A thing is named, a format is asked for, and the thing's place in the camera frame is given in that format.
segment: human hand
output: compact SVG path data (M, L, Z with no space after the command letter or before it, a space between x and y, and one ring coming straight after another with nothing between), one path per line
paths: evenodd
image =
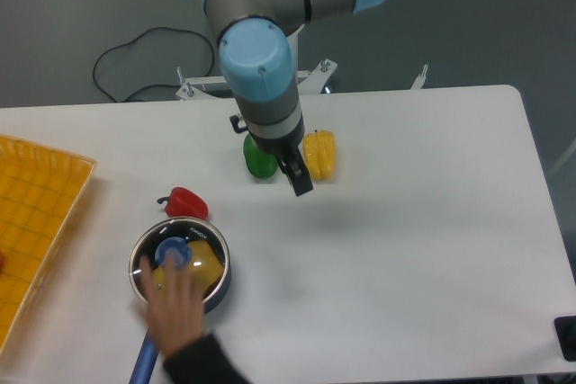
M178 271L174 257L168 254L164 265L164 296L152 280L152 269L146 256L140 258L140 286L147 306L140 315L148 333L165 358L200 339L204 334L203 290L192 281L186 269Z

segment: yellow object in pot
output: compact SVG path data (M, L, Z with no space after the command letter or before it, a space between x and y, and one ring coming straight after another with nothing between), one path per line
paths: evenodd
M204 297L206 297L210 294L209 288L217 283L224 273L224 267L206 240L194 240L188 244L188 247L192 250L192 261L186 270L193 280L200 284L204 291ZM165 286L164 269L158 267L153 271L152 279L158 289L162 291Z

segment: orange basket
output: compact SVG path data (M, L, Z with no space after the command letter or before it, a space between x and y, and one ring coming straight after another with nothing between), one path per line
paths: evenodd
M0 135L0 354L96 162Z

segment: black sleeve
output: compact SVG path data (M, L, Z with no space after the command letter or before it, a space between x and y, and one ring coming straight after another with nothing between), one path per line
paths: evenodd
M164 369L175 384L249 384L234 369L213 335L167 358Z

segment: blue pot handle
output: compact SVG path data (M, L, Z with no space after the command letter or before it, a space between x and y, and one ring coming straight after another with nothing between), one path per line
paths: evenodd
M158 350L148 333L146 333L138 354L138 360L136 360L134 371L132 371L132 376L130 377L130 384L149 384L157 357Z

